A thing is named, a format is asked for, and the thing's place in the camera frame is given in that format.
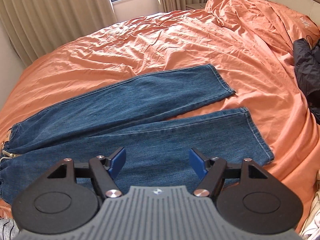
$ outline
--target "jeans hem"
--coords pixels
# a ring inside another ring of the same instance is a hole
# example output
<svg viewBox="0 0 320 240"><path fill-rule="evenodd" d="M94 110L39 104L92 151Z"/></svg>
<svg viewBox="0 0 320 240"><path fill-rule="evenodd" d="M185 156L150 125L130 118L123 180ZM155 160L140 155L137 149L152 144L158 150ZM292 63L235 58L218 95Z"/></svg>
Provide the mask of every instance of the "jeans hem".
<svg viewBox="0 0 320 240"><path fill-rule="evenodd" d="M251 115L249 110L247 109L245 112L245 115L247 117L247 122L248 125L253 133L253 135L255 136L257 142L260 144L261 148L264 150L264 152L267 154L268 158L269 158L269 163L271 161L274 160L275 155L273 154L273 152L270 150L269 146L267 145L267 143L264 141L264 139L262 138L261 133L259 132L258 128L256 127L256 125L253 123Z"/></svg>
<svg viewBox="0 0 320 240"><path fill-rule="evenodd" d="M228 84L227 82L225 82L222 78L222 76L219 74L219 72L216 70L216 68L212 65L212 64L208 64L212 70L212 72L215 74L217 80L219 81L219 83L228 91L232 92L233 94L236 93L236 91L234 91Z"/></svg>

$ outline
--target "brown leather label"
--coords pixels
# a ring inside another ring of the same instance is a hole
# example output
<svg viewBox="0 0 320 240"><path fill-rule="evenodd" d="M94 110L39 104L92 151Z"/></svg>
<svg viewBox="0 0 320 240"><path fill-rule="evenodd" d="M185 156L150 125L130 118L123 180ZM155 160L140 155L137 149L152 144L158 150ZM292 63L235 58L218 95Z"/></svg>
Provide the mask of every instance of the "brown leather label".
<svg viewBox="0 0 320 240"><path fill-rule="evenodd" d="M4 147L4 143L8 142L10 140L10 135L11 135L11 130L9 129L9 131L7 132L7 134L4 136L4 138L1 140L1 151L3 150Z"/></svg>

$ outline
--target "ribbed gray cover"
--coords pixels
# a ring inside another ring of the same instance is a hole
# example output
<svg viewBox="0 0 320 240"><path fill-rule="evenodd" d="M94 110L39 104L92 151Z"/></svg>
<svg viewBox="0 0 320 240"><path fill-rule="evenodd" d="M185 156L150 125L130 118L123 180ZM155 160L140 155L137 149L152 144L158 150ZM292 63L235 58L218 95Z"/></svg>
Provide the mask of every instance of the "ribbed gray cover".
<svg viewBox="0 0 320 240"><path fill-rule="evenodd" d="M22 231L16 240L301 240L290 230L255 235L228 224L209 198L195 197L185 186L131 187L127 195L107 199L83 227L61 235Z"/></svg>

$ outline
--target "jeans leg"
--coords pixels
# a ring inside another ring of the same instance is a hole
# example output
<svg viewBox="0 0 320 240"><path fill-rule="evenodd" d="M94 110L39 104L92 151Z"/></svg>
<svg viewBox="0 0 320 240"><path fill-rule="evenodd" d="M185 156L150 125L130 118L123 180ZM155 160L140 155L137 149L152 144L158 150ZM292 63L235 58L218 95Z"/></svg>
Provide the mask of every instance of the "jeans leg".
<svg viewBox="0 0 320 240"><path fill-rule="evenodd" d="M158 122L234 93L211 64L149 73L57 103L17 123L4 150L24 154Z"/></svg>
<svg viewBox="0 0 320 240"><path fill-rule="evenodd" d="M96 155L109 155L118 147L127 151L127 161L116 178L123 192L131 185L186 185L192 191L199 183L188 162L188 150L195 147L208 157L230 163L252 158L259 165L274 156L264 142L246 108L222 110L190 118L141 124L112 133L77 139L30 151L7 160L1 166L2 198L14 197L50 166L69 157L87 162ZM89 185L88 180L79 180Z"/></svg>

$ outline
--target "bed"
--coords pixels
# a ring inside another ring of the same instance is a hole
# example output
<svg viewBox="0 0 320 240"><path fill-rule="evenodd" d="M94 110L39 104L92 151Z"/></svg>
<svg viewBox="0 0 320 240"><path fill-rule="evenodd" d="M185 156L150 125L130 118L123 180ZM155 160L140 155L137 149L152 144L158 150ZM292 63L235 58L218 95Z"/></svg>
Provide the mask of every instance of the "bed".
<svg viewBox="0 0 320 240"><path fill-rule="evenodd" d="M292 43L320 38L318 2L209 0L205 10L138 17L81 37L23 72L0 112L0 139L13 124L67 98L149 72L210 63L236 95L176 118L247 107L275 154L265 168L304 204L299 231L320 169L320 126L297 87ZM10 216L4 201L2 211Z"/></svg>

